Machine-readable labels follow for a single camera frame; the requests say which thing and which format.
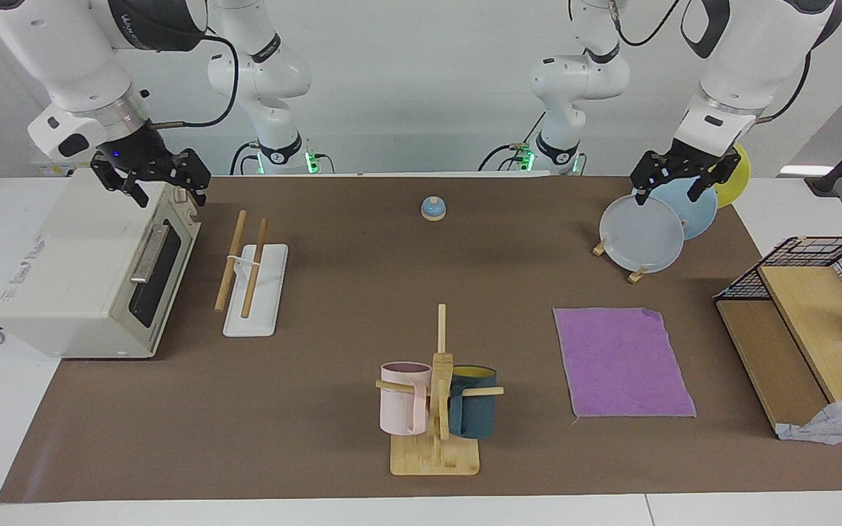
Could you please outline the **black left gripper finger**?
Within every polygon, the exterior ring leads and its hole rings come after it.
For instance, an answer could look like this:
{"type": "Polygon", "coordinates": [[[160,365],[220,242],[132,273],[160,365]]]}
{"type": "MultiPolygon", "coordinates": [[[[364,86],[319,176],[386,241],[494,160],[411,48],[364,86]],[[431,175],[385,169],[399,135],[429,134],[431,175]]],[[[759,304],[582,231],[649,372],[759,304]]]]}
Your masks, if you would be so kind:
{"type": "Polygon", "coordinates": [[[667,182],[666,162],[666,157],[661,154],[645,152],[629,174],[639,206],[645,205],[652,190],[667,182]]]}
{"type": "Polygon", "coordinates": [[[719,164],[715,164],[710,169],[704,169],[699,173],[691,188],[688,190],[688,199],[691,202],[697,202],[699,197],[705,193],[706,190],[711,189],[715,184],[723,182],[723,169],[719,164]]]}

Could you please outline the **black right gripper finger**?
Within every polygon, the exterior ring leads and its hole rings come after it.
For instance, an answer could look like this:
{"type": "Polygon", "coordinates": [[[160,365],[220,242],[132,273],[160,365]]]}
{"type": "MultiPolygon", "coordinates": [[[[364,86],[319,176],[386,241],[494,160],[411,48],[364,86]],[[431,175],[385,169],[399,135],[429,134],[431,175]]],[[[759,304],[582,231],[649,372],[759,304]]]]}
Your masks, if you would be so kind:
{"type": "Polygon", "coordinates": [[[91,170],[100,183],[110,192],[121,192],[136,201],[138,207],[147,207],[149,197],[134,178],[126,178],[113,166],[104,154],[94,154],[91,170]]]}
{"type": "Polygon", "coordinates": [[[193,149],[187,148],[174,155],[174,186],[187,190],[197,206],[206,205],[210,180],[211,171],[193,149]]]}

